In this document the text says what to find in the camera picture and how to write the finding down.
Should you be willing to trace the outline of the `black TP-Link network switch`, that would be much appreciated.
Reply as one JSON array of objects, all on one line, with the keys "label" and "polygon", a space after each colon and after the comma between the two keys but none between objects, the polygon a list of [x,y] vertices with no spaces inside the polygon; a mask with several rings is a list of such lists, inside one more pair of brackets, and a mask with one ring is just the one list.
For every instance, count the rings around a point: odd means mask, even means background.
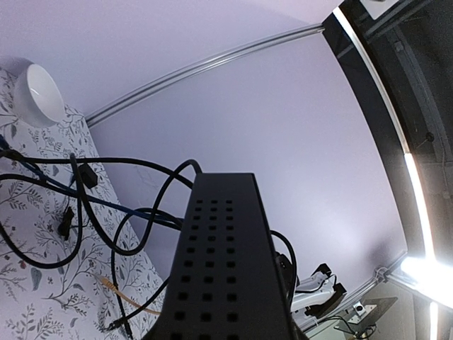
[{"label": "black TP-Link network switch", "polygon": [[195,177],[148,339],[294,339],[253,174]]}]

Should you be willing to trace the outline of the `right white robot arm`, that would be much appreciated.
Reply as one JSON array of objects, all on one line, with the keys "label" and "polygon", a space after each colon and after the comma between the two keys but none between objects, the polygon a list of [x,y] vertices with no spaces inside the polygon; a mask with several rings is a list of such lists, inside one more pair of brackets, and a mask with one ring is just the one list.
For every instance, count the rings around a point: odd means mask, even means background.
[{"label": "right white robot arm", "polygon": [[295,288],[291,313],[322,319],[339,306],[346,293],[337,275],[322,263]]}]

